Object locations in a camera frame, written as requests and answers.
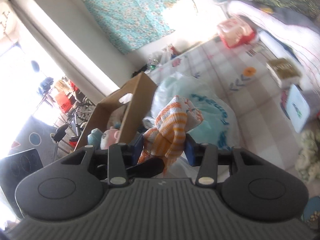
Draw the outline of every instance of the teal floral fabric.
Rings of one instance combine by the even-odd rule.
[[[172,33],[161,13],[179,0],[82,0],[123,54]]]

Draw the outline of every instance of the orange flower print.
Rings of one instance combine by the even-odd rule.
[[[243,75],[245,77],[252,77],[256,72],[257,70],[254,67],[246,67],[243,71]]]

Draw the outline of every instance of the plaid bedsheet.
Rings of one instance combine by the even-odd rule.
[[[149,76],[159,84],[178,71],[205,81],[235,112],[240,145],[296,175],[292,167],[300,150],[300,135],[283,113],[281,90],[266,68],[266,62],[274,58],[262,42],[227,49],[221,41],[210,40]]]

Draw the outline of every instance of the white and orange towel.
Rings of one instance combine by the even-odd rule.
[[[166,167],[171,165],[183,152],[186,132],[202,121],[201,111],[189,99],[175,96],[158,114],[155,127],[144,133],[144,149],[138,163],[161,156]]]

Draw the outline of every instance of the pink toy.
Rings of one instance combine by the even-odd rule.
[[[100,149],[107,150],[110,145],[115,144],[119,138],[120,131],[118,129],[113,129],[113,126],[110,127],[110,130],[106,130],[101,137]]]

